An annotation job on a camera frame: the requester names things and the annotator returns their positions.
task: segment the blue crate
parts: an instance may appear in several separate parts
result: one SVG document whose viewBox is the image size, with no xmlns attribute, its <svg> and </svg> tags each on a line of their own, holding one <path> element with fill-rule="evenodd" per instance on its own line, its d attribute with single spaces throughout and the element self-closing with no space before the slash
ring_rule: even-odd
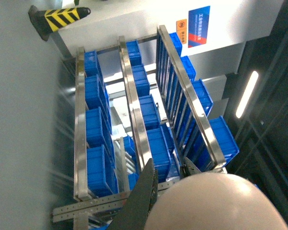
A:
<svg viewBox="0 0 288 230">
<path fill-rule="evenodd" d="M 173 44 L 174 44 L 174 47 L 176 48 L 177 53 L 180 56 L 181 51 L 182 51 L 182 43 L 181 43 L 177 33 L 171 33 L 171 34 L 169 34 L 169 36 L 171 37 Z"/>
<path fill-rule="evenodd" d="M 133 188 L 135 187 L 136 182 L 139 179 L 139 175 L 136 173 L 132 173 L 128 175 L 128 180 L 129 180 L 129 188 L 130 190 L 133 190 Z"/>
<path fill-rule="evenodd" d="M 209 122 L 215 134 L 216 140 L 218 141 L 224 154 L 226 160 L 226 164 L 224 166 L 226 166 L 239 153 L 239 148 L 222 116 L 210 120 Z M 207 147 L 203 144 L 203 142 L 203 138 L 200 135 L 194 145 L 194 154 L 199 155 L 195 160 L 195 165 L 198 166 L 201 171 L 209 170 L 210 168 L 207 166 L 211 161 Z"/>
<path fill-rule="evenodd" d="M 172 159 L 168 151 L 162 128 L 147 131 L 150 151 L 154 160 L 155 169 L 158 170 L 159 183 L 164 182 L 168 176 Z"/>
<path fill-rule="evenodd" d="M 139 66 L 132 67 L 132 73 L 138 97 L 148 96 L 150 85 L 144 65 L 141 64 Z"/>
<path fill-rule="evenodd" d="M 125 151 L 130 155 L 130 156 L 135 156 L 135 148 L 134 148 L 134 142 L 130 136 L 126 136 L 123 138 L 124 140 L 124 147 Z"/>
<path fill-rule="evenodd" d="M 85 78 L 85 101 L 89 109 L 101 108 L 108 130 L 111 132 L 111 117 L 108 107 L 108 98 L 106 97 L 106 94 L 108 93 L 102 90 L 101 85 L 102 83 L 97 75 Z"/>
<path fill-rule="evenodd" d="M 195 90 L 200 102 L 201 102 L 201 105 L 202 105 L 202 107 L 204 109 L 204 112 L 205 112 L 206 116 L 208 116 L 210 114 L 211 110 L 212 110 L 213 101 L 212 101 L 212 99 L 210 97 L 210 94 L 209 94 L 207 88 L 205 87 L 205 85 L 204 85 L 204 83 L 203 83 L 203 81 L 201 79 L 192 82 L 192 85 L 193 85 L 193 88 L 194 88 L 194 90 Z M 191 112 L 191 110 L 188 108 L 187 112 L 186 112 L 186 115 L 185 115 L 185 119 L 182 122 L 181 132 L 178 134 L 179 141 L 181 141 L 182 133 L 183 133 L 184 129 L 186 128 L 187 119 L 189 117 L 190 112 Z M 191 133 L 191 130 L 194 127 L 194 125 L 196 125 L 195 124 L 195 120 L 193 120 L 192 123 L 191 123 L 191 129 L 188 131 L 186 140 L 188 139 L 188 137 L 189 137 L 189 135 Z"/>
<path fill-rule="evenodd" d="M 127 42 L 127 49 L 131 66 L 138 66 L 142 64 L 141 51 L 138 41 Z"/>
<path fill-rule="evenodd" d="M 169 150 L 170 154 L 172 154 L 174 149 L 175 149 L 172 131 L 167 126 L 167 124 L 162 124 L 160 126 L 161 126 L 161 128 L 163 130 L 164 137 L 165 137 L 165 140 L 167 142 L 168 150 Z"/>
<path fill-rule="evenodd" d="M 84 53 L 84 70 L 87 77 L 98 75 L 100 82 L 104 82 L 96 50 Z"/>
<path fill-rule="evenodd" d="M 202 79 L 192 82 L 192 85 L 193 88 L 195 89 L 198 98 L 200 99 L 200 102 L 202 104 L 206 116 L 208 116 L 212 110 L 213 101 L 210 97 L 210 94 L 206 86 L 204 85 Z"/>
<path fill-rule="evenodd" d="M 160 115 L 152 95 L 139 98 L 146 130 L 155 129 L 160 126 Z"/>
<path fill-rule="evenodd" d="M 111 160 L 104 145 L 87 150 L 87 184 L 98 197 L 117 193 Z"/>
<path fill-rule="evenodd" d="M 106 230 L 108 227 L 109 227 L 109 225 L 106 225 L 106 226 L 103 226 L 103 227 L 100 227 L 100 228 L 93 228 L 91 230 Z"/>
<path fill-rule="evenodd" d="M 195 81 L 196 71 L 188 56 L 181 57 L 182 64 L 190 78 L 190 81 Z"/>
<path fill-rule="evenodd" d="M 100 107 L 86 111 L 86 141 L 91 148 L 105 145 L 109 157 L 112 158 L 111 135 Z"/>
</svg>

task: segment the traffic cone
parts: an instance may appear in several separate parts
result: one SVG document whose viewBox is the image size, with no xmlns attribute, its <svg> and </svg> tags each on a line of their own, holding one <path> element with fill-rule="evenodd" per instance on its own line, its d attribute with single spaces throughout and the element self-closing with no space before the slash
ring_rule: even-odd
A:
<svg viewBox="0 0 288 230">
<path fill-rule="evenodd" d="M 86 7 L 79 7 L 39 11 L 37 7 L 32 5 L 28 13 L 30 21 L 40 37 L 44 41 L 48 41 L 51 33 L 88 16 L 91 10 Z"/>
</svg>

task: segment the metal shelf rail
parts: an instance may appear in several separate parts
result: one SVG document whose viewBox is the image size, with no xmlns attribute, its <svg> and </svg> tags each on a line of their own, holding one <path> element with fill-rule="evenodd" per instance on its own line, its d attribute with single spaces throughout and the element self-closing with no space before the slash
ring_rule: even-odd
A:
<svg viewBox="0 0 288 230">
<path fill-rule="evenodd" d="M 147 42 L 156 39 L 156 34 L 146 36 L 138 39 L 139 43 Z M 139 163 L 139 171 L 142 171 L 145 164 L 150 158 L 152 158 L 146 129 L 142 112 L 140 109 L 140 103 L 138 100 L 132 69 L 130 65 L 128 50 L 124 37 L 120 37 L 118 45 L 109 46 L 99 53 L 109 52 L 115 49 L 119 49 L 121 58 L 121 68 L 123 72 L 123 80 L 125 82 L 125 91 L 128 101 L 128 109 L 132 124 L 132 132 L 134 136 L 135 149 L 137 153 L 137 161 Z M 53 222 L 65 221 L 73 219 L 74 230 L 87 230 L 90 227 L 99 227 L 106 225 L 106 223 L 113 219 L 117 212 L 123 207 L 126 199 L 130 195 L 128 184 L 126 183 L 126 173 L 121 173 L 126 170 L 125 162 L 130 159 L 128 157 L 123 158 L 122 154 L 124 149 L 121 148 L 121 156 L 116 154 L 117 160 L 121 163 L 121 167 L 117 170 L 120 174 L 118 178 L 121 179 L 120 190 L 124 190 L 119 194 L 110 195 L 106 197 L 96 198 L 96 196 L 89 190 L 87 185 L 87 158 L 86 150 L 89 147 L 86 142 L 86 129 L 85 129 L 85 112 L 88 110 L 85 102 L 84 91 L 84 48 L 78 48 L 76 57 L 76 92 L 75 92 L 75 151 L 74 151 L 74 198 L 79 201 L 78 203 L 67 205 L 63 207 L 55 208 L 52 212 Z M 170 188 L 179 179 L 171 180 L 170 182 L 164 182 L 158 184 L 158 196 L 162 195 L 166 189 Z"/>
<path fill-rule="evenodd" d="M 164 25 L 157 30 L 156 80 L 181 162 L 192 150 L 200 133 L 211 158 L 211 164 L 208 167 L 210 169 L 221 168 L 226 163 L 224 155 Z M 184 129 L 182 128 L 183 121 L 187 121 Z M 187 137 L 194 121 L 198 129 L 193 128 L 190 136 Z M 181 141 L 178 138 L 180 132 L 183 133 Z"/>
<path fill-rule="evenodd" d="M 128 112 L 130 116 L 132 134 L 134 138 L 134 147 L 136 151 L 136 158 L 139 172 L 141 172 L 146 163 L 148 162 L 148 160 L 152 158 L 152 153 L 150 151 L 148 143 L 146 128 L 140 107 L 139 97 L 135 87 L 125 37 L 120 36 L 118 43 L 119 43 L 121 70 L 125 82 Z"/>
<path fill-rule="evenodd" d="M 87 185 L 87 158 L 85 112 L 88 109 L 85 102 L 85 71 L 84 47 L 78 48 L 76 58 L 76 92 L 75 92 L 75 140 L 74 140 L 74 189 L 73 197 L 77 201 L 90 200 L 95 195 Z"/>
</svg>

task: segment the blue sign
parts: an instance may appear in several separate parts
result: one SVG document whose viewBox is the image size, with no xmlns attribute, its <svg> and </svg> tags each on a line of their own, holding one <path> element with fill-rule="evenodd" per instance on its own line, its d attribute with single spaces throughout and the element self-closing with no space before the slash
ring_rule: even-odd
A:
<svg viewBox="0 0 288 230">
<path fill-rule="evenodd" d="M 207 43 L 209 13 L 210 6 L 189 11 L 189 48 Z"/>
</svg>

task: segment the orange label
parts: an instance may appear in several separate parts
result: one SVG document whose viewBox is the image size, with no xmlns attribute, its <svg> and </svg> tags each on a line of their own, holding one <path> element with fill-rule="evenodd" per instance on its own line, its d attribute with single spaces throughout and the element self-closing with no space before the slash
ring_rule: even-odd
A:
<svg viewBox="0 0 288 230">
<path fill-rule="evenodd" d="M 187 19 L 179 20 L 176 22 L 177 35 L 182 44 L 187 43 Z"/>
</svg>

